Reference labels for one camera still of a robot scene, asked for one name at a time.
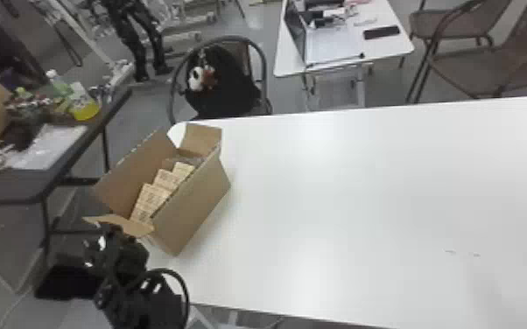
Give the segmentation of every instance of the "shoe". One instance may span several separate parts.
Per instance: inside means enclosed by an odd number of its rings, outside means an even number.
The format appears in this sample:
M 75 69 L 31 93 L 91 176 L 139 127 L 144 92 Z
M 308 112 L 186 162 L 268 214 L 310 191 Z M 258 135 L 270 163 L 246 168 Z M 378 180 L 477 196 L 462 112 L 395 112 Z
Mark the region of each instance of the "shoe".
M 155 75 L 167 75 L 173 71 L 173 67 L 167 64 L 155 67 Z
M 135 72 L 135 82 L 146 82 L 149 80 L 149 74 L 147 73 L 147 71 L 136 71 Z

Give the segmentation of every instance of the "black backpack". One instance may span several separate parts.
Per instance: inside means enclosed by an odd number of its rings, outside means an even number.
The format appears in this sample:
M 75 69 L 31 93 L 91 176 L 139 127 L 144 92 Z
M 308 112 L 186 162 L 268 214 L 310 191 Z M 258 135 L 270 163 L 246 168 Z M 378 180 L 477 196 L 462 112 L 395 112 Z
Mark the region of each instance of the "black backpack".
M 214 68 L 217 84 L 212 88 L 193 91 L 187 85 L 195 67 L 205 64 Z M 188 59 L 186 66 L 186 101 L 198 112 L 200 119 L 241 116 L 249 112 L 261 96 L 250 76 L 245 75 L 240 63 L 229 51 L 211 45 Z

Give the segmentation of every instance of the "panda plush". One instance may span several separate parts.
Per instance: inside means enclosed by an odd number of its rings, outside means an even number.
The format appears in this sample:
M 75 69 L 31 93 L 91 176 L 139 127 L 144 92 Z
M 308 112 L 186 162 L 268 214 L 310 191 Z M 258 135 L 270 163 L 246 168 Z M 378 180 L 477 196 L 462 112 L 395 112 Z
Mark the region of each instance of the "panda plush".
M 190 70 L 188 86 L 192 91 L 202 91 L 204 88 L 212 89 L 217 84 L 214 77 L 214 67 L 210 65 L 195 66 Z

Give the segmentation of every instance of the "black pants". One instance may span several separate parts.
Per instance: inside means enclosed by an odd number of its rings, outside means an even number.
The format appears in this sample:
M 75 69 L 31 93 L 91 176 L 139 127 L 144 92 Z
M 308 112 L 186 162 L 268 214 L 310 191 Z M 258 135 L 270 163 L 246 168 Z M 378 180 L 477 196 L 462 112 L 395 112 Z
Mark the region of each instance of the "black pants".
M 153 67 L 161 67 L 165 64 L 164 45 L 161 34 L 157 30 L 159 21 L 153 17 L 147 7 L 140 0 L 130 0 L 121 8 L 107 8 L 110 21 L 115 27 L 116 34 L 133 52 L 135 66 L 138 74 L 146 74 L 145 65 L 147 58 L 145 48 L 141 43 L 139 35 L 135 31 L 129 17 L 132 17 L 143 27 L 149 36 L 151 46 L 153 47 Z

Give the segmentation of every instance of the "black chair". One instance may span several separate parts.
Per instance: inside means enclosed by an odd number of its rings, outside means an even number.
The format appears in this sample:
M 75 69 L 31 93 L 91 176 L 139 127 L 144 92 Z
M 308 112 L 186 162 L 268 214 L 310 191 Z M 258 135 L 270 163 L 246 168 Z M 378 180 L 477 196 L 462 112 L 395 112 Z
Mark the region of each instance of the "black chair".
M 186 82 L 183 81 L 182 83 L 179 82 L 179 76 L 180 74 L 183 76 L 183 78 L 186 78 L 186 64 L 190 58 L 195 56 L 201 49 L 209 47 L 209 46 L 221 46 L 227 51 L 229 51 L 237 62 L 241 65 L 243 73 L 250 77 L 256 84 L 259 84 L 259 88 L 261 91 L 261 97 L 260 100 L 256 102 L 254 107 L 247 112 L 246 114 L 242 116 L 266 116 L 272 114 L 272 106 L 270 103 L 270 100 L 268 100 L 268 87 L 267 87 L 267 61 L 265 60 L 264 51 L 253 41 L 249 40 L 248 38 L 241 37 L 241 36 L 224 36 L 219 38 L 213 38 L 209 41 L 205 41 L 193 49 L 190 50 L 190 52 L 182 59 L 182 61 L 179 63 L 178 67 L 176 67 L 176 70 L 173 73 L 172 76 L 172 87 L 170 89 L 170 100 L 168 102 L 167 107 L 167 116 L 170 120 L 170 123 L 174 125 L 176 123 L 175 115 L 173 114 L 173 104 L 175 101 L 176 94 L 182 96 L 186 92 L 185 88 L 182 86 L 186 85 Z M 256 80 L 253 75 L 252 67 L 251 67 L 251 57 L 249 56 L 249 47 L 252 47 L 256 50 L 257 54 L 259 55 L 259 58 L 262 63 L 262 71 L 261 71 L 261 78 L 260 80 Z M 200 119 L 198 116 L 193 118 L 192 120 L 198 120 Z

